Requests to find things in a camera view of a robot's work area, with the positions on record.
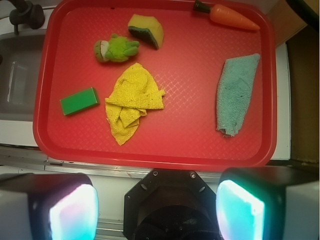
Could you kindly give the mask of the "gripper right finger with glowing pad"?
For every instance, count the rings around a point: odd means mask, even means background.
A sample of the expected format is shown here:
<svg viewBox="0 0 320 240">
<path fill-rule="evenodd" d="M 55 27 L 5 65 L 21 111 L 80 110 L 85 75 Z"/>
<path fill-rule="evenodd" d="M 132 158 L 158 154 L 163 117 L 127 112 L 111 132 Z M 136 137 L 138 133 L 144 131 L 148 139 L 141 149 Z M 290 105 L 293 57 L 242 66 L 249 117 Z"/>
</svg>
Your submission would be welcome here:
<svg viewBox="0 0 320 240">
<path fill-rule="evenodd" d="M 215 205 L 224 240 L 320 238 L 317 168 L 228 168 L 220 176 Z"/>
</svg>

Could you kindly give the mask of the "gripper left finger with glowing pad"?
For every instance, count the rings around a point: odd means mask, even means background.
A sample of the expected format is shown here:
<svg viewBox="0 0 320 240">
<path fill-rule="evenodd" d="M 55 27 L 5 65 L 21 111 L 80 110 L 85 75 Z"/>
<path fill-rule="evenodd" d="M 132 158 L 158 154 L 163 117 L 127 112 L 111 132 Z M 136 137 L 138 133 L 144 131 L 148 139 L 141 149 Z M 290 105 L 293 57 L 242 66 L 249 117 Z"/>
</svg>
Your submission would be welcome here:
<svg viewBox="0 0 320 240">
<path fill-rule="evenodd" d="M 2 240 L 93 240 L 98 193 L 83 173 L 0 176 Z"/>
</svg>

